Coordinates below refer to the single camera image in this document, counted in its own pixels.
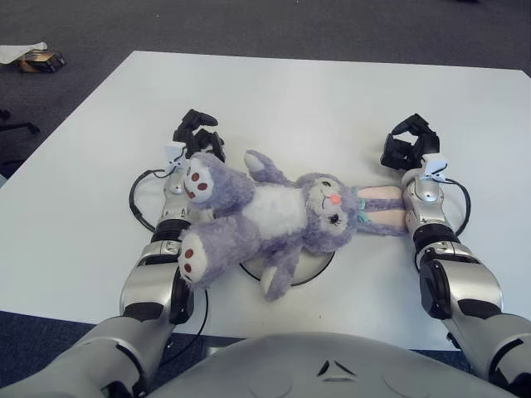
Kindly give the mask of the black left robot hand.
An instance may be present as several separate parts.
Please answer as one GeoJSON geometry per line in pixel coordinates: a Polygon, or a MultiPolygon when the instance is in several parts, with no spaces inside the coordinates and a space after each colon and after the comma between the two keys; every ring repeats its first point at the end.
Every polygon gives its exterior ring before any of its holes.
{"type": "Polygon", "coordinates": [[[209,114],[190,109],[173,132],[173,141],[184,144],[186,159],[195,153],[212,153],[216,158],[225,162],[223,139],[217,132],[207,131],[204,126],[216,127],[218,122],[209,114]]]}

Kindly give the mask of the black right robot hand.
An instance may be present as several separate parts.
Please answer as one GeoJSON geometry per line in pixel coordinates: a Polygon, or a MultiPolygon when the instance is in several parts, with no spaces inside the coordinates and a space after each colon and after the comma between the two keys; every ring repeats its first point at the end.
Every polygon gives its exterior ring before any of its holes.
{"type": "Polygon", "coordinates": [[[421,167],[425,154],[438,153],[440,139],[419,114],[413,114],[400,122],[386,137],[380,163],[394,170],[412,170],[421,167]],[[398,139],[397,136],[409,133],[416,137],[415,143],[398,139]]]}

